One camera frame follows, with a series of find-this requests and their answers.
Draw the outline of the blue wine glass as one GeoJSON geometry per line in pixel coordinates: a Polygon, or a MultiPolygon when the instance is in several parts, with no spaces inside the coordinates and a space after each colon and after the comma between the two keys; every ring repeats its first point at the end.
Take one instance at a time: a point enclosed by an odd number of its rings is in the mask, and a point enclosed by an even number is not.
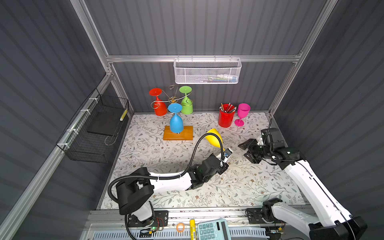
{"type": "Polygon", "coordinates": [[[178,113],[182,110],[182,105],[178,103],[170,104],[168,106],[168,111],[173,114],[170,120],[170,130],[175,134],[180,134],[184,130],[184,124],[182,118],[178,113]]]}

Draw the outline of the red-orange wine glass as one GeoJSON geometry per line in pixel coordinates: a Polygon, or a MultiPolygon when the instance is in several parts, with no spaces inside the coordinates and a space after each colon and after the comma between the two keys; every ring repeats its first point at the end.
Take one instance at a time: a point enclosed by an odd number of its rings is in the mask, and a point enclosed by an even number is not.
{"type": "Polygon", "coordinates": [[[156,100],[153,102],[153,109],[157,116],[164,116],[167,114],[166,104],[159,98],[162,92],[163,91],[160,88],[154,88],[149,91],[151,96],[156,97],[156,100]]]}

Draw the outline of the pink wine glass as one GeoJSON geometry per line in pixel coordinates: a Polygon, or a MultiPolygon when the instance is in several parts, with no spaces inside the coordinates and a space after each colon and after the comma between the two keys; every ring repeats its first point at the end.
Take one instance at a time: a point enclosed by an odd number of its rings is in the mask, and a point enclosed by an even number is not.
{"type": "Polygon", "coordinates": [[[239,119],[235,120],[235,125],[242,127],[244,125],[243,119],[249,114],[251,107],[248,104],[242,103],[238,106],[238,117],[239,119]]]}

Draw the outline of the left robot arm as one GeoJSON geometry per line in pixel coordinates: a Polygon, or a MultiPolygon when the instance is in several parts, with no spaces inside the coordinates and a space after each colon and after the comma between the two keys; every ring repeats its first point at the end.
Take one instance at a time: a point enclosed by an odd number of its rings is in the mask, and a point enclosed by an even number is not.
{"type": "Polygon", "coordinates": [[[114,179],[107,188],[108,196],[118,203],[119,214],[126,220],[132,219],[135,226],[149,226],[156,219],[156,212],[150,197],[169,191],[188,191],[200,188],[216,174],[223,174],[229,167],[228,160],[233,154],[230,148],[224,149],[218,133],[205,133],[197,141],[187,168],[179,173],[155,174],[142,167],[114,179]],[[211,154],[201,164],[192,165],[200,142],[206,138],[211,145],[220,148],[220,154],[211,154]]]}

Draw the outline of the gold rack with wooden base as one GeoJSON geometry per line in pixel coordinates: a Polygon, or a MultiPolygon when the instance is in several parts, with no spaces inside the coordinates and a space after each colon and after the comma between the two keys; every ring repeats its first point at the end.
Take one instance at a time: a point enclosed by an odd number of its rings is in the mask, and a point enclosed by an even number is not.
{"type": "MultiPolygon", "coordinates": [[[[174,104],[174,103],[181,104],[184,96],[181,98],[178,98],[176,95],[174,95],[172,97],[168,97],[167,101],[163,101],[166,104],[167,113],[172,114],[171,112],[168,111],[168,106],[170,104],[174,104]]],[[[165,140],[165,141],[191,141],[191,140],[193,140],[193,127],[192,126],[184,126],[184,130],[180,134],[175,134],[175,133],[171,132],[170,123],[169,123],[168,126],[165,126],[163,140],[165,140]]]]}

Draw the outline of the yellow wine glass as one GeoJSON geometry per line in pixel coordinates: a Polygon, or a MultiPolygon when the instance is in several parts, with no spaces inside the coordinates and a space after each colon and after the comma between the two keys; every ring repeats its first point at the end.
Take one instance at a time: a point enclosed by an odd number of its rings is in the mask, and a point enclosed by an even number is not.
{"type": "Polygon", "coordinates": [[[212,146],[214,146],[216,148],[221,148],[221,145],[223,145],[223,139],[222,139],[220,133],[218,132],[218,130],[217,129],[211,129],[208,131],[208,133],[214,134],[214,135],[206,136],[205,138],[207,139],[207,141],[212,146]]]}

